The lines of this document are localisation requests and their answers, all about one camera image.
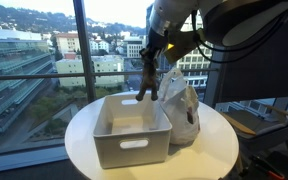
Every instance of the white plastic bin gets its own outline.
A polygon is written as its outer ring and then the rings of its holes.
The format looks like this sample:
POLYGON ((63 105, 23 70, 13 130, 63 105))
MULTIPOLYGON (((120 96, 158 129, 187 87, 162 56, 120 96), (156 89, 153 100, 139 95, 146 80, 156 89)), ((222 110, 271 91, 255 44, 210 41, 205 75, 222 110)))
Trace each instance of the white plastic bin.
POLYGON ((172 125, 150 94, 106 96, 93 132, 101 167, 164 162, 172 125))

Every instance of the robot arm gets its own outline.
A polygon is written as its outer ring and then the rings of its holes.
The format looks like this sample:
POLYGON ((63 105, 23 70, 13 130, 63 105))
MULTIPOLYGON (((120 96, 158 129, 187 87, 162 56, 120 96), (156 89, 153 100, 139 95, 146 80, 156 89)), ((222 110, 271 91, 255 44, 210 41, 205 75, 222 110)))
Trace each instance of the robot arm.
POLYGON ((174 47, 165 55, 173 63, 196 48, 196 33, 203 41, 232 47, 251 39, 286 10, 288 0, 155 0, 148 43, 140 54, 144 63, 154 62, 171 42, 174 47), (186 19, 197 10, 203 21, 202 31, 181 32, 186 19))

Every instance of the translucent bag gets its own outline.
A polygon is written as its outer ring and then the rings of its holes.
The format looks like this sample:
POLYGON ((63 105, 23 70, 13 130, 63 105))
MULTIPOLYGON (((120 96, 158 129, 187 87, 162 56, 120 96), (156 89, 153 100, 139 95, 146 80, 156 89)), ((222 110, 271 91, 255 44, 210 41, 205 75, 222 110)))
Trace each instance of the translucent bag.
POLYGON ((200 131, 198 98, 194 88, 186 84, 182 72, 173 68, 163 78, 158 102, 172 124, 171 144, 194 141, 200 131))

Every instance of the sky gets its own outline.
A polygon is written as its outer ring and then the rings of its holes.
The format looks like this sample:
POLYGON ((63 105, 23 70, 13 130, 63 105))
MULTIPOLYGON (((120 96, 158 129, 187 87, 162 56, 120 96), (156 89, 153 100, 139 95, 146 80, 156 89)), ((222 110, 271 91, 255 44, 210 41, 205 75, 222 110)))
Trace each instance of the sky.
MULTIPOLYGON (((154 0, 84 0, 86 17, 106 23, 122 23, 144 28, 146 8, 154 0)), ((73 0, 0 0, 5 7, 73 15, 73 0)))

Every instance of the white round table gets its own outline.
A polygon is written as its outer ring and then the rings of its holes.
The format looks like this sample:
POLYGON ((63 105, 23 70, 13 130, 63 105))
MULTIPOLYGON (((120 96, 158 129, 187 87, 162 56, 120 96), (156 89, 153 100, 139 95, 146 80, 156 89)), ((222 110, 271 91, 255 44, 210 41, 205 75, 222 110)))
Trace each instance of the white round table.
POLYGON ((238 140, 232 126, 217 111, 200 102, 201 131, 194 143, 170 145, 163 163, 102 169, 93 130, 103 102, 104 98, 81 109, 69 123, 65 134, 65 148, 70 160, 92 180, 217 180, 225 177, 237 160, 238 140))

